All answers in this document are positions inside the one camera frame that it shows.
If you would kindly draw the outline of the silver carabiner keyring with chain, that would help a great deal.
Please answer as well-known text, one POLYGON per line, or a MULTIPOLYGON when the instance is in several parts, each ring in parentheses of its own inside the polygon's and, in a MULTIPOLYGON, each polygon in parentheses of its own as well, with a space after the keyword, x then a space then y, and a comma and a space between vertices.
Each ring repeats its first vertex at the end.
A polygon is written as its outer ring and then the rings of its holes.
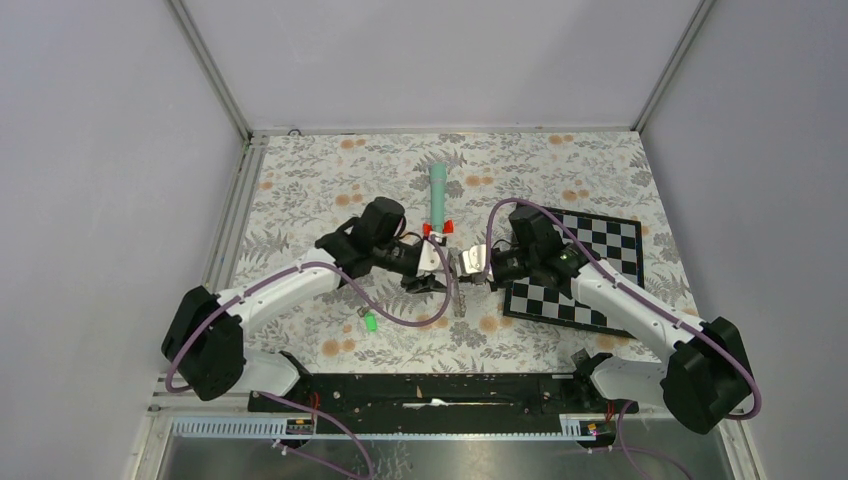
POLYGON ((457 318, 464 318, 466 315, 466 302, 464 294, 461 291, 461 265, 460 251, 456 248, 448 249, 448 263, 451 278, 451 305, 453 314, 457 318))

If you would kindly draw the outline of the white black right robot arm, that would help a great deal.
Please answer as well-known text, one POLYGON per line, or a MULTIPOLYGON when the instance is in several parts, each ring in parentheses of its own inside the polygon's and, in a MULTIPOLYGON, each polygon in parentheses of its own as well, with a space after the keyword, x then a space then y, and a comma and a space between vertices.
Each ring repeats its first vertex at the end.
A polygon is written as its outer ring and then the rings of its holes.
POLYGON ((573 386, 579 407, 597 412, 611 400, 657 406, 699 434, 725 419, 760 414, 762 392, 735 324, 669 306, 616 271, 550 211, 528 200, 513 202, 513 245, 495 248, 493 209, 484 242, 459 255, 460 277, 494 289, 535 278, 618 322, 656 357, 646 362, 598 354, 579 365, 586 375, 573 386))

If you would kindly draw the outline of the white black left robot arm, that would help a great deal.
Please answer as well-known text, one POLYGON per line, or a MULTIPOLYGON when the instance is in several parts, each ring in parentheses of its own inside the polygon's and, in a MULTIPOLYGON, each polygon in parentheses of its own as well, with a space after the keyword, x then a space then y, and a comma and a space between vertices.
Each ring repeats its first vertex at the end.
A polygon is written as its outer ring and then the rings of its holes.
POLYGON ((228 392, 269 393, 288 411, 309 401, 310 385, 294 359, 247 347, 250 335, 271 320, 322 294, 350 286, 373 268, 401 276, 410 292, 448 293, 450 266, 445 234, 430 225, 414 244, 405 242, 405 210, 378 197, 313 248, 282 269, 252 283, 219 292, 197 286, 184 294, 161 345, 170 365, 164 387, 211 401, 228 392))

